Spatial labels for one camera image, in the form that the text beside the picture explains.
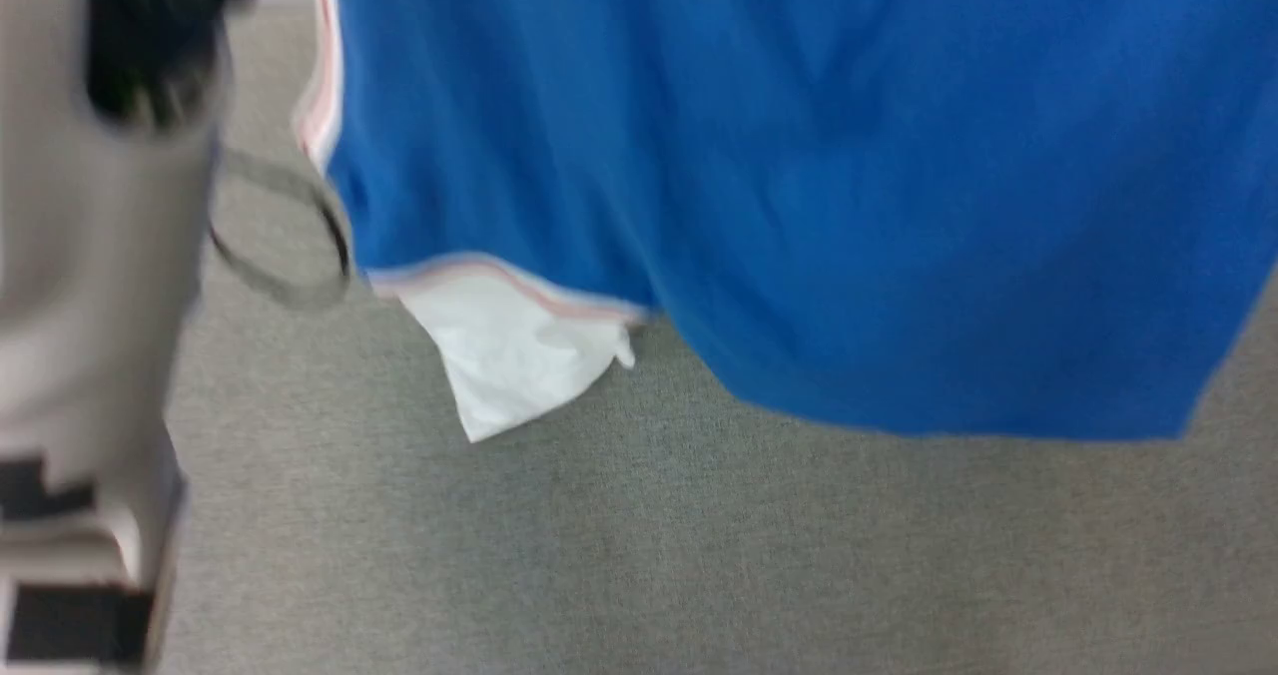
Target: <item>white fabric corner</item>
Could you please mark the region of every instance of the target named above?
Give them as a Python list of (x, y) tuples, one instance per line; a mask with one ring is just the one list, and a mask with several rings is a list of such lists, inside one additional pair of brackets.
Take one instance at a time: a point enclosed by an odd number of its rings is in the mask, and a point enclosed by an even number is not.
[(576, 399), (613, 361), (634, 367), (639, 309), (555, 286), (506, 262), (465, 260), (385, 286), (440, 349), (470, 442)]

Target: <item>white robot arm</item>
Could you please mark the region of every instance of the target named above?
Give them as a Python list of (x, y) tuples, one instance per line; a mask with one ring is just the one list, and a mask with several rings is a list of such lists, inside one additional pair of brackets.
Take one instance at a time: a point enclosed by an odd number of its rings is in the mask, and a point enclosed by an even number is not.
[(224, 3), (0, 0), (0, 674), (153, 666)]

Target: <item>blue fabric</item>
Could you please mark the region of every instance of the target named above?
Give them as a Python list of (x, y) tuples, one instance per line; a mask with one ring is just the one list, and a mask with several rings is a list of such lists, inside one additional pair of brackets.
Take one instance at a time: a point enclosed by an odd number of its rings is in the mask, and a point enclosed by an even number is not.
[(1177, 435), (1278, 247), (1278, 0), (339, 0), (369, 271), (666, 311), (737, 396)]

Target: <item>black cable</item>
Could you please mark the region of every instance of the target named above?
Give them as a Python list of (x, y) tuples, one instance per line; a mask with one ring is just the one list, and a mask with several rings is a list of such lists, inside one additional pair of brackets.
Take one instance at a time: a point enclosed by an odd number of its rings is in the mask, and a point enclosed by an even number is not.
[(350, 284), (350, 248), (346, 245), (346, 237), (343, 234), (341, 224), (328, 202), (328, 197), (325, 196), (323, 188), (286, 169), (286, 166), (263, 161), (261, 157), (249, 156), (235, 151), (235, 148), (227, 148), (222, 153), (222, 166), (231, 178), (247, 180), (247, 183), (256, 184), (256, 187), (267, 189), (276, 196), (293, 198), (303, 206), (314, 207), (323, 220), (325, 229), (328, 230), (328, 238), (332, 239), (339, 262), (339, 274), (335, 279), (311, 285), (294, 284), (270, 274), (256, 262), (233, 251), (210, 221), (208, 238), (213, 242), (217, 256), (221, 257), (227, 268), (248, 288), (288, 308), (318, 309), (341, 302), (345, 298), (346, 286)]

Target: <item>gray surface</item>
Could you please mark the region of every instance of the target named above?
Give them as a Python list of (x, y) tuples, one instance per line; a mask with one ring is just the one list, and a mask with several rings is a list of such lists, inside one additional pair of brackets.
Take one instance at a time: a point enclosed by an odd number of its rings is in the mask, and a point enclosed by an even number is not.
[[(233, 142), (302, 165), (309, 14), (236, 47)], [(303, 212), (238, 189), (219, 212), (325, 262)], [(638, 352), (470, 446), (396, 307), (290, 316), (211, 268), (165, 671), (1278, 672), (1274, 298), (1173, 445), (840, 432), (734, 403), (667, 326)]]

